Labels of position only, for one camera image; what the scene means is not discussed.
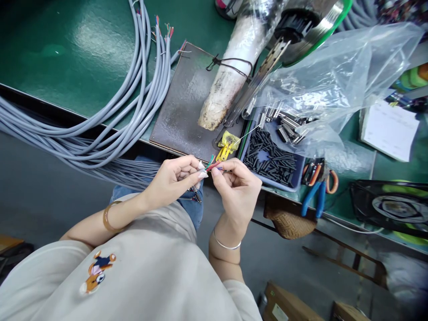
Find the gray cable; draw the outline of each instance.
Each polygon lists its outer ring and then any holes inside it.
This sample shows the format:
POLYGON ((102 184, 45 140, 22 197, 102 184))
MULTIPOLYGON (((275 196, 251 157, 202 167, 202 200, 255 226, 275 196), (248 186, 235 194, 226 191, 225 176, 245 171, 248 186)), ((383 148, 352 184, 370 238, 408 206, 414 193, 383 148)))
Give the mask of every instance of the gray cable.
POLYGON ((343 22, 338 26, 338 31, 346 31, 373 27, 377 25, 377 7, 374 0, 354 0, 351 10, 343 22))
POLYGON ((143 135, 168 92, 171 65, 179 57, 171 57, 170 38, 162 38, 156 23, 156 66, 152 81, 141 86, 139 94, 111 120, 95 139, 79 135, 111 118, 134 94, 139 84, 146 83, 148 53, 152 34, 150 20, 143 0, 141 14, 136 14, 128 0, 135 29, 135 49, 127 75, 106 106, 95 115, 70 128, 60 128, 38 121, 0 97, 0 130, 36 148, 47 151, 70 167, 95 178, 110 181, 135 190, 143 190, 147 180, 153 179, 160 163, 119 159, 143 135), (133 112, 131 121, 106 138, 107 134, 126 115, 133 112))

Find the silver bracelet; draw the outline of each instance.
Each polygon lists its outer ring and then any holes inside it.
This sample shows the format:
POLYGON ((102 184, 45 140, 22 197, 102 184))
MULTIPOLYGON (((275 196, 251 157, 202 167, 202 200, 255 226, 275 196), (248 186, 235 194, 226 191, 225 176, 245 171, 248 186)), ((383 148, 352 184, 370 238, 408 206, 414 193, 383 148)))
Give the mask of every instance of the silver bracelet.
POLYGON ((217 243, 218 243, 221 247, 223 247, 223 248, 225 248, 225 249, 227 249, 227 250, 236 250, 237 248, 239 248, 239 247, 241 246, 242 241, 241 241, 241 242, 239 242, 239 244, 238 244, 237 246, 235 246, 235 247, 227 247, 227 246, 225 246, 225 245, 221 244, 221 243, 220 243, 220 241, 219 241, 219 240, 217 240, 217 237, 215 236, 215 232, 214 232, 214 230, 215 230, 215 228, 213 228, 213 235, 214 235, 214 238, 215 238, 215 240, 217 241, 217 243))

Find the green workbench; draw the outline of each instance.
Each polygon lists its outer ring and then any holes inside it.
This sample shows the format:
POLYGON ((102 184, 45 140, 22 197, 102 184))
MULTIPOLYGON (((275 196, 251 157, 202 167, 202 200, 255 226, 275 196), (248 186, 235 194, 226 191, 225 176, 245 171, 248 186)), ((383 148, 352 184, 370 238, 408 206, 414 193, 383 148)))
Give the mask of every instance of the green workbench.
MULTIPOLYGON (((161 27, 164 23, 174 27, 172 50, 180 48, 187 39, 213 55, 225 51, 234 22, 217 14, 214 1, 147 1, 146 7, 152 24, 155 15, 159 15, 161 27)), ((116 93, 134 51, 134 25, 126 0, 2 1, 0 28, 0 83, 83 117, 95 114, 116 93)), ((151 59, 149 79, 153 71, 151 59)), ((146 143, 154 121, 141 138, 146 143)), ((340 185, 335 195, 327 197, 327 215, 361 225, 353 214, 349 193, 340 193, 355 179, 428 182, 424 155, 428 145, 426 122, 421 122, 410 163, 399 163, 359 143, 358 115, 352 117, 341 137, 345 150, 328 157, 340 185)), ((296 202, 302 202, 307 193, 305 187, 297 193, 268 186, 264 189, 296 202)), ((404 243, 389 231, 383 235, 404 243)), ((428 247, 408 245, 428 252, 428 247)))

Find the woman's left hand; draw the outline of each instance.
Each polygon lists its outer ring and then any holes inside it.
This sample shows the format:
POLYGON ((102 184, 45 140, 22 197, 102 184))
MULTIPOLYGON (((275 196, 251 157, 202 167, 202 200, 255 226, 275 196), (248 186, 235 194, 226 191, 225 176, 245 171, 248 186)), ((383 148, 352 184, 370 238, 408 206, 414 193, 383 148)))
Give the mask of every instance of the woman's left hand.
POLYGON ((193 155, 165 160, 155 178, 139 195, 148 205, 148 210, 167 206, 176 201, 190 187, 208 175, 198 172, 199 160, 193 155))

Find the white paper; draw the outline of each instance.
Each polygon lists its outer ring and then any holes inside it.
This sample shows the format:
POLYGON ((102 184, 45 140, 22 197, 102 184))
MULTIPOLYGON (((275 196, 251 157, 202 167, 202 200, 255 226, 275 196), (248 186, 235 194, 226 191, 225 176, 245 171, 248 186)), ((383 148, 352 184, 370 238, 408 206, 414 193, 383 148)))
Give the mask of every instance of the white paper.
POLYGON ((414 113, 381 101, 366 113, 361 140, 399 161, 408 162, 418 125, 414 113))
POLYGON ((272 314, 278 321, 288 321, 288 316, 285 312, 280 308, 278 304, 275 303, 273 307, 272 314))

